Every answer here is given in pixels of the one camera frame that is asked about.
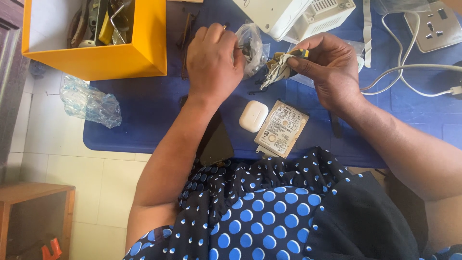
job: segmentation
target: power cord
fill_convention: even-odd
[[[387,15],[389,15],[391,13],[401,13],[401,12],[412,14],[416,18],[416,21],[417,21],[417,25],[415,27],[415,34],[413,34],[411,44],[409,45],[409,48],[407,49],[406,53],[404,54],[404,57],[402,58],[402,60],[401,60],[401,56],[402,56],[402,53],[403,53],[403,46],[402,46],[401,42],[398,40],[398,38],[394,35],[394,33],[390,30],[390,28],[385,23],[385,17]],[[450,90],[443,91],[443,92],[440,92],[440,93],[437,93],[437,94],[425,94],[425,93],[422,93],[422,92],[418,91],[417,89],[413,88],[411,85],[409,85],[406,82],[406,80],[404,80],[402,74],[403,74],[403,70],[407,69],[407,68],[438,68],[438,69],[454,70],[454,71],[458,71],[458,72],[462,73],[462,67],[459,67],[459,66],[438,65],[438,64],[404,65],[404,63],[406,62],[407,57],[409,56],[409,53],[411,52],[411,49],[414,46],[415,41],[417,39],[417,34],[419,32],[419,27],[420,27],[420,16],[419,16],[419,14],[417,14],[416,12],[413,12],[413,11],[396,10],[396,11],[389,12],[389,13],[385,14],[384,16],[382,16],[382,24],[385,26],[385,29],[387,29],[388,33],[393,37],[393,39],[395,39],[395,41],[400,46],[400,53],[399,53],[399,56],[398,56],[398,66],[395,67],[395,68],[392,68],[392,69],[389,69],[389,70],[385,71],[378,78],[376,78],[372,84],[370,84],[367,87],[361,88],[360,90],[363,91],[363,90],[370,89],[371,87],[375,86],[377,84],[377,82],[379,80],[381,80],[385,75],[387,75],[387,74],[389,74],[391,72],[394,72],[394,71],[398,70],[399,73],[398,73],[398,76],[396,77],[396,79],[393,82],[391,82],[391,84],[388,85],[388,87],[386,87],[386,88],[384,88],[384,89],[382,89],[380,91],[373,92],[373,93],[361,92],[363,95],[377,95],[377,94],[380,94],[380,93],[388,90],[389,88],[391,88],[400,79],[407,87],[409,87],[414,92],[416,92],[417,94],[419,94],[421,96],[424,96],[424,97],[437,97],[437,96],[441,96],[441,95],[449,94],[449,93],[451,93],[452,95],[461,95],[462,94],[462,86],[452,87]]]

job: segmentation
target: orange box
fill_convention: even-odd
[[[167,75],[165,0],[136,0],[132,43],[66,49],[82,0],[25,0],[22,54],[83,80]]]

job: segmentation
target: power outlet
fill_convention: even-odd
[[[430,3],[429,12],[420,12],[420,27],[417,45],[422,52],[430,52],[462,42],[462,28],[457,16],[441,1]],[[416,20],[411,14],[405,14],[412,32]]]

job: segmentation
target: orange object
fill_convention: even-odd
[[[55,8],[34,5],[33,1],[25,0],[24,3],[24,56],[83,80],[167,75],[165,0],[134,2],[132,43],[61,50],[40,48],[51,48],[54,44],[62,46],[61,38],[67,35],[66,16],[57,15]],[[71,1],[51,0],[49,4],[52,6],[56,2],[69,5]]]
[[[51,250],[53,250],[53,255],[50,254],[50,250],[48,250],[48,247],[45,245],[42,247],[42,258],[43,260],[57,260],[62,252],[61,248],[59,247],[58,239],[53,239],[50,241],[51,244]]]

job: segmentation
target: blue tablecloth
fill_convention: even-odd
[[[355,0],[356,9],[345,23],[331,33],[342,39],[363,41],[363,6]],[[200,12],[199,26],[209,26],[214,22],[229,23],[227,30],[237,31],[248,17],[232,0],[204,0],[204,4],[167,1],[167,56],[168,76],[134,78],[122,80],[92,81],[91,85],[105,93],[113,93],[120,101],[122,111],[121,126],[108,129],[95,122],[85,122],[83,139],[93,150],[152,153],[165,135],[180,111],[179,100],[188,93],[188,81],[182,81],[180,53],[175,46],[184,29],[188,12]],[[384,29],[381,17],[373,13],[372,68],[364,68],[360,74],[360,85],[369,85],[383,71],[397,64],[398,45]],[[407,47],[411,34],[402,14],[387,17],[387,24]],[[271,43],[271,54],[285,52],[287,42],[276,42],[262,33],[263,43]],[[414,46],[407,60],[412,63],[454,64],[462,60],[462,44],[431,53],[421,53]],[[447,71],[408,70],[406,80],[425,93],[438,93],[460,85],[460,75]],[[333,136],[328,112],[322,108],[314,89],[292,80],[281,80],[270,86],[265,93],[250,96],[250,90],[257,90],[255,81],[264,77],[262,71],[254,77],[242,81],[233,94],[222,104],[220,112],[238,158],[259,159],[256,134],[239,126],[239,117],[250,100],[257,100],[273,107],[277,99],[295,105],[311,117],[289,157],[300,156],[307,148],[320,145],[333,152],[338,160],[348,166],[386,167],[374,149],[349,125],[341,121],[343,138]],[[372,91],[386,87],[396,74],[383,78]],[[426,98],[415,94],[400,81],[390,90],[375,96],[367,96],[374,105],[392,113],[411,126],[443,139],[462,149],[462,100],[451,95]]]

